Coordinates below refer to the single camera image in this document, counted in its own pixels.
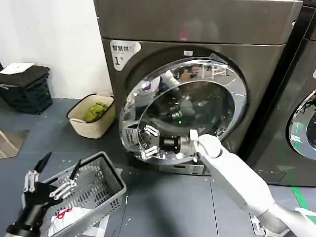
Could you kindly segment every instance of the cream storage basket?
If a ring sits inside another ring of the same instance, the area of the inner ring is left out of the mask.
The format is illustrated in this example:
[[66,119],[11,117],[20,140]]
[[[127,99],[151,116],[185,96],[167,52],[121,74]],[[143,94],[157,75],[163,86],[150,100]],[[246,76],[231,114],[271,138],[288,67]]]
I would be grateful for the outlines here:
[[[95,104],[106,104],[108,110],[95,122],[87,123],[83,120],[85,113]],[[100,138],[107,131],[115,118],[114,98],[91,94],[80,100],[67,114],[71,125],[82,137]]]

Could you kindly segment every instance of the gray floor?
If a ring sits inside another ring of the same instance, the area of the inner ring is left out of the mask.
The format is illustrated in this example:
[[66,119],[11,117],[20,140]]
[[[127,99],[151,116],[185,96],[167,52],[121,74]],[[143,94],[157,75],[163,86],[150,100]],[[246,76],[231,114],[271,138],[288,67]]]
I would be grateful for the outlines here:
[[[14,222],[21,209],[25,171],[33,169],[53,151],[40,179],[105,151],[116,167],[123,168],[127,205],[110,216],[106,237],[253,237],[247,213],[239,210],[211,177],[173,175],[128,165],[115,123],[100,139],[80,137],[66,118],[77,100],[56,99],[41,115],[15,112],[0,101],[0,129],[29,129],[29,137],[16,158],[0,160],[0,231]],[[299,204],[290,187],[270,186],[278,203],[294,209]],[[311,210],[316,211],[316,190],[302,188]]]

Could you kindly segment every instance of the dark blue crate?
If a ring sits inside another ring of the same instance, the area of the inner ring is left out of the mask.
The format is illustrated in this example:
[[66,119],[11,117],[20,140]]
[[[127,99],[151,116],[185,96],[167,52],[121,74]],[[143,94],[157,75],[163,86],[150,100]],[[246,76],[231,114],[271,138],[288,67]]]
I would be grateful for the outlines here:
[[27,114],[41,114],[53,100],[47,84],[49,74],[25,87],[0,87],[0,96],[15,110]]

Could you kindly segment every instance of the dark gray washing machine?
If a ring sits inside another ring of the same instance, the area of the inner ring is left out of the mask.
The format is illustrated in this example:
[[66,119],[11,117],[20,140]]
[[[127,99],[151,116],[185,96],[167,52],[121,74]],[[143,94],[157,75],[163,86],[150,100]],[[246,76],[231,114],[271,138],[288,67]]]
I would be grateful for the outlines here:
[[126,150],[160,170],[207,174],[192,156],[172,149],[143,156],[150,125],[166,146],[185,143],[175,137],[194,128],[236,152],[301,6],[297,0],[95,0]]
[[241,149],[270,184],[316,186],[316,1],[304,4]]

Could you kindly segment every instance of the plastic crate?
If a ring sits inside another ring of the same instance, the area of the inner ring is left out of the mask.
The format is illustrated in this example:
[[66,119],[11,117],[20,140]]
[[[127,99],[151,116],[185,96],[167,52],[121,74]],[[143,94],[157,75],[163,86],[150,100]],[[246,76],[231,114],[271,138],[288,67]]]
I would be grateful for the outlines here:
[[[69,179],[75,166],[44,181],[59,187]],[[92,209],[88,214],[65,227],[53,237],[75,237],[94,226],[102,218],[111,214],[122,205],[122,196],[126,192],[126,184],[116,172],[105,152],[99,152],[81,162],[77,186],[61,204],[48,209],[40,229],[41,237],[47,237],[51,225],[51,217],[58,215],[62,209],[84,207]]]
[[0,97],[19,112],[41,114],[53,103],[47,84],[48,76],[46,74],[25,87],[3,85],[0,87]]

